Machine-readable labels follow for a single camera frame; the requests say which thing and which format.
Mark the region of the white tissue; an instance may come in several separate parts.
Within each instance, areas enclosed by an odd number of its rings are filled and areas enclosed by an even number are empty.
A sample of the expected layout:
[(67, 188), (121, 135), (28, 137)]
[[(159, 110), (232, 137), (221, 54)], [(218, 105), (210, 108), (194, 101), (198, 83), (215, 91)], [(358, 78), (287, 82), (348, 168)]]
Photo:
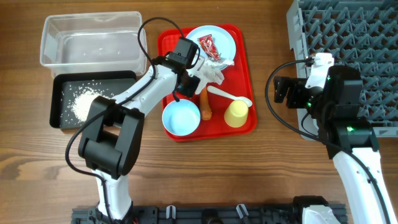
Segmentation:
[(218, 85), (222, 84), (224, 75), (220, 68), (224, 65), (227, 67), (234, 65), (234, 61), (227, 59), (220, 59), (218, 61), (205, 59), (200, 68), (196, 69), (193, 73), (195, 77), (200, 79), (197, 89), (195, 90), (196, 95), (199, 95), (208, 83), (216, 83)]

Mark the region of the red strawberry snack wrapper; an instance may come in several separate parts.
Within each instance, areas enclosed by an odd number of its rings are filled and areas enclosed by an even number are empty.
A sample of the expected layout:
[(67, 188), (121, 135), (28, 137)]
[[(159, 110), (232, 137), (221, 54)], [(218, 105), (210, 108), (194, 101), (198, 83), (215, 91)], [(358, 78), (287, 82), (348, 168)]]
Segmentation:
[(210, 60), (217, 61), (221, 58), (220, 53), (214, 43), (213, 36), (211, 34), (204, 35), (202, 37), (197, 38), (201, 48), (204, 50), (206, 55), (210, 58)]

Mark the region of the orange carrot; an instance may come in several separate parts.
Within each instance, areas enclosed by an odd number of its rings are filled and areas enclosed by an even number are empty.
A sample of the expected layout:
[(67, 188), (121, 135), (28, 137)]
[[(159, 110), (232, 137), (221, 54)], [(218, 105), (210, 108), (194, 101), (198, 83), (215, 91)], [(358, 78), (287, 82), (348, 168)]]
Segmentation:
[(212, 117), (212, 110), (208, 101), (208, 92), (206, 88), (202, 89), (200, 93), (200, 113), (203, 120), (210, 120)]

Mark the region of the light blue bowl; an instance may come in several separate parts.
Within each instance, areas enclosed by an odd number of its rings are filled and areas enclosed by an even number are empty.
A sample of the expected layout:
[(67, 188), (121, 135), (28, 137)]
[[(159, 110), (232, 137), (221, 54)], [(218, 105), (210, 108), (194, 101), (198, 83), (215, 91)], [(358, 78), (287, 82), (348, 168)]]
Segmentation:
[(175, 136), (187, 136), (199, 127), (201, 120), (198, 106), (190, 100), (172, 101), (162, 112), (164, 128)]

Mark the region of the white rice pile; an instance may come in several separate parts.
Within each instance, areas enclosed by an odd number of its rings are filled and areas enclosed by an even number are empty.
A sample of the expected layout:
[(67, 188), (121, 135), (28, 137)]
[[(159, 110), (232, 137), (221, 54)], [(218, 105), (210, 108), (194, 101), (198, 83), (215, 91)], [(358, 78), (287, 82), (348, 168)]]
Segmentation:
[(102, 82), (94, 80), (66, 82), (63, 84), (61, 102), (61, 121), (67, 124), (84, 123), (87, 119), (92, 101), (105, 95), (107, 88), (101, 89)]

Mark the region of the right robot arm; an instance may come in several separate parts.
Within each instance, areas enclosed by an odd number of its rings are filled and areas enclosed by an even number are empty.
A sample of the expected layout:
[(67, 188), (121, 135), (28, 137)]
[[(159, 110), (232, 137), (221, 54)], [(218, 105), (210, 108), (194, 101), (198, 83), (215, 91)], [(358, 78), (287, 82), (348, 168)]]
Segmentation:
[(397, 223), (381, 170), (376, 134), (358, 117), (363, 88), (355, 68), (334, 65), (323, 87), (304, 87), (302, 78), (280, 77), (273, 71), (266, 85), (275, 89), (274, 102), (297, 102), (317, 121), (318, 135), (307, 137), (326, 146), (343, 182), (355, 223)]

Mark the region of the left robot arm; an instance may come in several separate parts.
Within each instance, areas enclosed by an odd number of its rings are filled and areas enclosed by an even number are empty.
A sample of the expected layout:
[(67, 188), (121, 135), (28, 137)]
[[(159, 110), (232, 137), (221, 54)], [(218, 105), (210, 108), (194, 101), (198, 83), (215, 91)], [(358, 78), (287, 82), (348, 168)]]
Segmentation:
[(174, 91), (193, 96), (205, 58), (195, 55), (193, 59), (196, 64), (188, 66), (180, 56), (159, 56), (126, 91), (111, 99), (99, 96), (93, 100), (88, 119), (78, 132), (78, 154), (98, 184), (99, 204), (89, 216), (92, 222), (133, 221), (127, 175), (139, 155), (145, 117)]

